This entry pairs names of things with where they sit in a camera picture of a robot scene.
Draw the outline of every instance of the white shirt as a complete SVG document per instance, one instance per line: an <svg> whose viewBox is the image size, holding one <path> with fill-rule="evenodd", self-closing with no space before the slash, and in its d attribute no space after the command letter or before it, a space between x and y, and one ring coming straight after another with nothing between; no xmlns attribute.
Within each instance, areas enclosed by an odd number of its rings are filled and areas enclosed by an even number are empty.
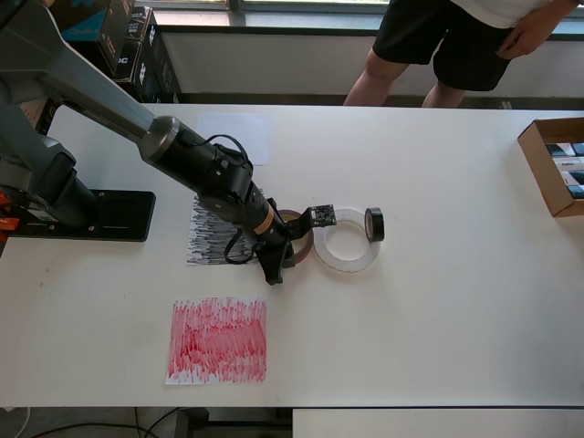
<svg viewBox="0 0 584 438"><path fill-rule="evenodd" d="M505 29L550 0L451 0L468 14L491 27Z"/></svg>

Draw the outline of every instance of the black shorts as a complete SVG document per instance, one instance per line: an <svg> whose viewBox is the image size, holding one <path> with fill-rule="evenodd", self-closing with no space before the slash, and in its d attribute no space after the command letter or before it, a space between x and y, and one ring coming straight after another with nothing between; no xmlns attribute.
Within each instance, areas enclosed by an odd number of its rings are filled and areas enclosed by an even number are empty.
<svg viewBox="0 0 584 438"><path fill-rule="evenodd" d="M453 89L489 91L509 61L496 55L512 29L491 27L450 0L391 0L373 51L401 64L430 64Z"/></svg>

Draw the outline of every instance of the window sill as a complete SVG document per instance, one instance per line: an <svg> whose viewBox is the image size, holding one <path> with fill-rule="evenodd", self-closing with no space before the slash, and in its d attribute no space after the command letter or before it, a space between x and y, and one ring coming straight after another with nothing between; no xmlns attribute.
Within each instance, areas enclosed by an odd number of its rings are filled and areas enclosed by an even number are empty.
<svg viewBox="0 0 584 438"><path fill-rule="evenodd" d="M162 32L375 37L383 15L157 9ZM584 41L584 20L564 20L549 41Z"/></svg>

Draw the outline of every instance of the paper sheet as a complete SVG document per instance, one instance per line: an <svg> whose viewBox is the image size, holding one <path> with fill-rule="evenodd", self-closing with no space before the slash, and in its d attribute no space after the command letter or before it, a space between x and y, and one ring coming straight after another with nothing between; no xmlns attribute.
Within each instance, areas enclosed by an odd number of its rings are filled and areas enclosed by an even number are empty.
<svg viewBox="0 0 584 438"><path fill-rule="evenodd" d="M202 208L197 195L193 199L191 224L189 225L189 244L187 246L187 266L227 265L224 250L237 227L229 224ZM243 260L252 251L253 243L242 235L231 248L229 256L234 260ZM249 263L256 263L257 257Z"/></svg>
<svg viewBox="0 0 584 438"><path fill-rule="evenodd" d="M211 297L174 303L167 385L265 378L264 299Z"/></svg>
<svg viewBox="0 0 584 438"><path fill-rule="evenodd" d="M216 134L235 137L245 148L254 166L267 164L269 155L270 118L266 114L214 114L204 112L199 115L197 132L205 139ZM228 139L219 138L215 142L226 148L236 149Z"/></svg>

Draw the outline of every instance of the window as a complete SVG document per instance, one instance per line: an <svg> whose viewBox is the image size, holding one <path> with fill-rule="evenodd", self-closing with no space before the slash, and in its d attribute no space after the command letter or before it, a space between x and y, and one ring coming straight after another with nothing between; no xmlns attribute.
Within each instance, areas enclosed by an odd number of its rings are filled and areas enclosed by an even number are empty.
<svg viewBox="0 0 584 438"><path fill-rule="evenodd" d="M389 0L138 0L137 3L163 9L382 14Z"/></svg>

